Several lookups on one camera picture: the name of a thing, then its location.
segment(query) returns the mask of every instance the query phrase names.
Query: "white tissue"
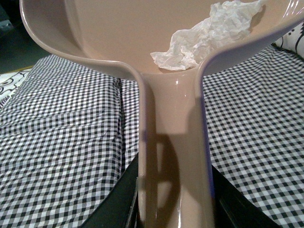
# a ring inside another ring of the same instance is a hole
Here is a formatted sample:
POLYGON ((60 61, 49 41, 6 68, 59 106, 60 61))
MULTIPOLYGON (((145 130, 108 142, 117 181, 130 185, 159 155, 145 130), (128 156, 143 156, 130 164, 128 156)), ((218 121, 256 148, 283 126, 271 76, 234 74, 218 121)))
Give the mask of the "white tissue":
POLYGON ((167 52, 151 53, 155 64, 168 70, 198 66, 213 50, 246 37, 252 17, 262 10, 266 1, 235 0, 211 5, 209 18, 172 35, 167 52))

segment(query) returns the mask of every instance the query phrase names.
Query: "black surface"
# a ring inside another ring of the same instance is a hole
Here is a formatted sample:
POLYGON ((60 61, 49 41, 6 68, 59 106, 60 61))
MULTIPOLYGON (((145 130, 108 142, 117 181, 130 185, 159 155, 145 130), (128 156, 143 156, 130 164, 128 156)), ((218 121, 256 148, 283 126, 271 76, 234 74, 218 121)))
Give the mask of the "black surface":
POLYGON ((279 228, 212 167, 218 228, 279 228))
POLYGON ((108 197, 84 222, 82 228, 131 228, 134 227, 137 207, 132 207, 136 199, 138 177, 138 155, 126 169, 108 197))
POLYGON ((9 20, 9 16, 7 15, 6 11, 4 8, 0 5, 0 22, 4 20, 9 20))
POLYGON ((19 10, 19 0, 0 0, 0 5, 4 8, 12 23, 21 20, 19 10))
MULTIPOLYGON (((212 167, 216 194, 217 228, 279 228, 273 220, 249 202, 218 170, 212 167)), ((133 228, 137 202, 138 155, 109 196, 82 225, 83 228, 133 228)))
POLYGON ((0 31, 0 74, 32 66, 48 55, 32 40, 21 21, 9 31, 0 31))

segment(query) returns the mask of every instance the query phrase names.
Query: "black object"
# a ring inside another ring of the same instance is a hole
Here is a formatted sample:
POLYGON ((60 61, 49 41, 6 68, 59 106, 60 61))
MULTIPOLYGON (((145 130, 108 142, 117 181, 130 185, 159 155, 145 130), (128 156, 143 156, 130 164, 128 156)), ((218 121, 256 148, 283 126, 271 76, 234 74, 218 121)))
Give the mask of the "black object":
POLYGON ((218 228, 279 228, 212 166, 218 228))
POLYGON ((14 24, 21 21, 19 0, 0 0, 0 5, 8 14, 11 23, 14 24))
POLYGON ((138 155, 83 228, 134 228, 137 213, 138 155))
POLYGON ((9 20, 9 16, 5 12, 4 8, 0 5, 0 22, 4 20, 9 20))
MULTIPOLYGON (((212 167, 217 228, 279 228, 212 167)), ((137 214, 138 155, 83 228, 134 228, 137 214)))

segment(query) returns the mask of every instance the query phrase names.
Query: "patterned fabric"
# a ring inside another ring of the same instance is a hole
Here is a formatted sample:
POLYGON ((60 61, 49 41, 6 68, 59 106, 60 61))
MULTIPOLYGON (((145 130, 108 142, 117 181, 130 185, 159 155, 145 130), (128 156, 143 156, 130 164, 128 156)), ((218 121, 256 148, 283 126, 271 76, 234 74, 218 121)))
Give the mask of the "patterned fabric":
POLYGON ((0 227, 88 218, 137 153, 130 95, 136 83, 56 56, 36 64, 0 110, 0 227))
MULTIPOLYGON (((304 63, 268 47, 204 78, 212 164, 283 227, 304 221, 304 63)), ((0 226, 78 227, 138 151, 138 87, 49 56, 0 110, 0 226)))
POLYGON ((0 108, 15 94, 26 79, 30 69, 0 75, 0 108))
POLYGON ((268 47, 204 79, 212 164, 283 227, 304 227, 304 61, 268 47))
POLYGON ((275 42, 275 45, 293 51, 304 58, 304 22, 283 35, 275 42))

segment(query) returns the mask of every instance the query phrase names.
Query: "bed sheet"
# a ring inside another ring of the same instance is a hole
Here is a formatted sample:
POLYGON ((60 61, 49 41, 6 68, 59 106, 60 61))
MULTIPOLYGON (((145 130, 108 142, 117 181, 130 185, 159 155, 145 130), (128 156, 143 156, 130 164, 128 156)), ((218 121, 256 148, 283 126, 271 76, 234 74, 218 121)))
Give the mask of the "bed sheet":
POLYGON ((284 228, 304 227, 304 61, 268 47, 204 78, 212 165, 284 228))
MULTIPOLYGON (((302 59, 270 46, 203 82, 213 166, 284 228, 304 226, 303 77, 302 59)), ((80 226, 138 151, 136 82, 56 56, 0 118, 4 227, 80 226)))
POLYGON ((0 227, 79 227, 93 213, 137 153, 133 93, 56 56, 33 67, 0 110, 0 227))

